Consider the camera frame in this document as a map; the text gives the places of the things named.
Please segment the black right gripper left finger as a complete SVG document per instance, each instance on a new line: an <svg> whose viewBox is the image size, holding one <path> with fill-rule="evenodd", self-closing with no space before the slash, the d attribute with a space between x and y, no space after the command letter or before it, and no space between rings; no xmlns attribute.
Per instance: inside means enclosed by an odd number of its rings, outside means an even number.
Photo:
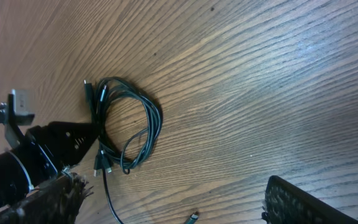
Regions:
<svg viewBox="0 0 358 224"><path fill-rule="evenodd" d="M0 211L0 224L74 224L92 187L82 176L63 175Z"/></svg>

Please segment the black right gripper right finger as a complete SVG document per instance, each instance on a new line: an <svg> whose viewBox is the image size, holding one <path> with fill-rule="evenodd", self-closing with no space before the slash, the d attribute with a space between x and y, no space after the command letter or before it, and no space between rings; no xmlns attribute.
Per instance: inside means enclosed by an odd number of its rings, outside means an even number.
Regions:
<svg viewBox="0 0 358 224"><path fill-rule="evenodd" d="M261 217L269 224L358 223L277 175L268 179L262 208Z"/></svg>

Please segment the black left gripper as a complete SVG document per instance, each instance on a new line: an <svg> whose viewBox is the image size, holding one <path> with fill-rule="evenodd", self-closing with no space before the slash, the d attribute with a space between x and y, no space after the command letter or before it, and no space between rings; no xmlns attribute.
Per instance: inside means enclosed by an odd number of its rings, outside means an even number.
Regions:
<svg viewBox="0 0 358 224"><path fill-rule="evenodd" d="M12 152L35 187L79 164L98 136L97 124L54 121L28 129Z"/></svg>

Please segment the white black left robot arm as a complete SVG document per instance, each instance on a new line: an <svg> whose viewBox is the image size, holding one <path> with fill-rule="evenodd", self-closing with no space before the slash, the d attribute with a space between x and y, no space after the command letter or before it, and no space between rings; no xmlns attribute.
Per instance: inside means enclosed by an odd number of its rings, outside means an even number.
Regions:
<svg viewBox="0 0 358 224"><path fill-rule="evenodd" d="M94 123L57 121L28 129L17 147L0 154L0 208L79 164L100 132Z"/></svg>

